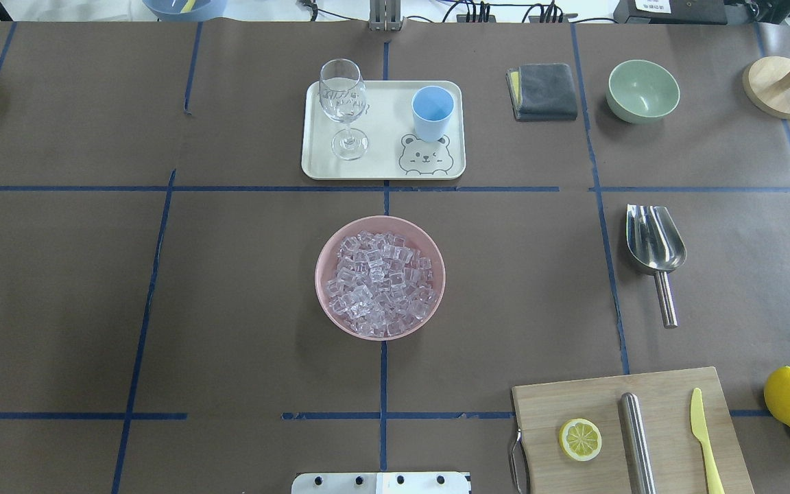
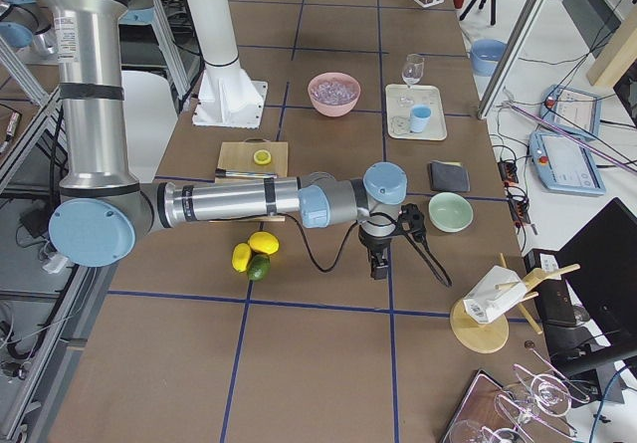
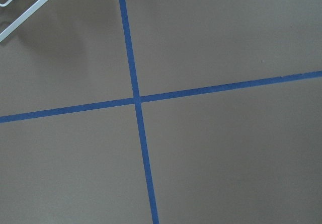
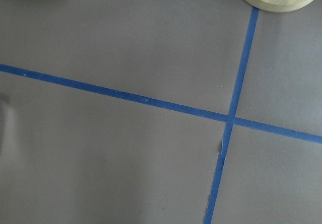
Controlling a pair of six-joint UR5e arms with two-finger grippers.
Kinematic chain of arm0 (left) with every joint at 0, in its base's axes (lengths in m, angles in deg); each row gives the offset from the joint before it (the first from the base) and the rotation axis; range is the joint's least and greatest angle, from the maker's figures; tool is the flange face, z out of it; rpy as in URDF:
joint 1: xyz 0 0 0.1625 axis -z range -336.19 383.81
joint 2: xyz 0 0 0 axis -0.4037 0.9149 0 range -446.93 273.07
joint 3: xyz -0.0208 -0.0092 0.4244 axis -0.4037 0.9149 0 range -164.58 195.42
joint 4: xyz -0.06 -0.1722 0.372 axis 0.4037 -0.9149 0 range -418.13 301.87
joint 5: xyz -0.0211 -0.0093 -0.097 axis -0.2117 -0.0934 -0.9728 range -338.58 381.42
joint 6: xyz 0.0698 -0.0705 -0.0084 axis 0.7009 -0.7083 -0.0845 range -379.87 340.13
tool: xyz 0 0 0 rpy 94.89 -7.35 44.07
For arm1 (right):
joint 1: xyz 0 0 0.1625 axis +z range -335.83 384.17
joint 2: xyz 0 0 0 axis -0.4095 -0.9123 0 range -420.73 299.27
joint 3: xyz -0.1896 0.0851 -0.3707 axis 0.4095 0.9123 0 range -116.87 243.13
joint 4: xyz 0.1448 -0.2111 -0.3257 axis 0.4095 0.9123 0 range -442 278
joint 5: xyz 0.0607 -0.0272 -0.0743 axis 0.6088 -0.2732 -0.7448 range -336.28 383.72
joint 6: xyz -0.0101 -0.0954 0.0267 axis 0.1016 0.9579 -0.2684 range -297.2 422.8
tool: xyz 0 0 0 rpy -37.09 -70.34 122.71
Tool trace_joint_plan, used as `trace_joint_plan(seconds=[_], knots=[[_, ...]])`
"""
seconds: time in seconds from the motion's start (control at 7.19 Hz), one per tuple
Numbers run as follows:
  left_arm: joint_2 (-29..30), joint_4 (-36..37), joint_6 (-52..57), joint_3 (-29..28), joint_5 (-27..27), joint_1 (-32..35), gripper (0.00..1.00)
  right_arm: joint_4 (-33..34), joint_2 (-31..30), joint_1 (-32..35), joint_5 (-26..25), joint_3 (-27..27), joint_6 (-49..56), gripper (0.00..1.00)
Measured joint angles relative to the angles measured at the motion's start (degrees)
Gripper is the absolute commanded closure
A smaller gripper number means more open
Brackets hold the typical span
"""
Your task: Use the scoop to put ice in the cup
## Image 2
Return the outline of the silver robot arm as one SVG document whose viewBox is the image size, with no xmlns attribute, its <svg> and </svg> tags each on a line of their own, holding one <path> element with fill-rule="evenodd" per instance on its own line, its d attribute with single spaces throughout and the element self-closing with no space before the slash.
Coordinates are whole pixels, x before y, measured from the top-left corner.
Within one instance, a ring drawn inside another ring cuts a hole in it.
<svg viewBox="0 0 637 443">
<path fill-rule="evenodd" d="M 344 181 L 317 172 L 143 185 L 128 166 L 118 25 L 128 12 L 150 10 L 151 0 L 42 1 L 54 17 L 69 156 L 61 202 L 49 223 L 61 254 L 81 266 L 103 267 L 160 229 L 291 214 L 302 228 L 357 224 L 372 277 L 386 276 L 387 250 L 401 232 L 405 209 L 407 177 L 399 166 L 379 162 L 363 177 Z"/>
</svg>

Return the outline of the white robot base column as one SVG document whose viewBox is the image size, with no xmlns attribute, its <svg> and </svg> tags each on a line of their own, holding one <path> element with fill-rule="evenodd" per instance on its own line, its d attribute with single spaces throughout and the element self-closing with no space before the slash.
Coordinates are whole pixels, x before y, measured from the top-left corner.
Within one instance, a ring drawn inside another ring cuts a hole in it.
<svg viewBox="0 0 637 443">
<path fill-rule="evenodd" d="M 228 0 L 187 0 L 204 72 L 193 123 L 254 129 L 260 126 L 268 84 L 242 68 Z"/>
</svg>

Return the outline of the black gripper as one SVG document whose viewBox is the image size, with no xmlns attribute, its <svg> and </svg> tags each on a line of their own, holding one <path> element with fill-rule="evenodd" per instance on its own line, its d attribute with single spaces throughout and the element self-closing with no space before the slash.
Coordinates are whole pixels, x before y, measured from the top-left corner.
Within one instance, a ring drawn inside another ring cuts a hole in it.
<svg viewBox="0 0 637 443">
<path fill-rule="evenodd" d="M 368 251 L 370 277 L 386 278 L 388 274 L 388 249 L 392 240 L 394 225 L 376 225 L 370 221 L 359 225 L 358 239 Z"/>
</svg>

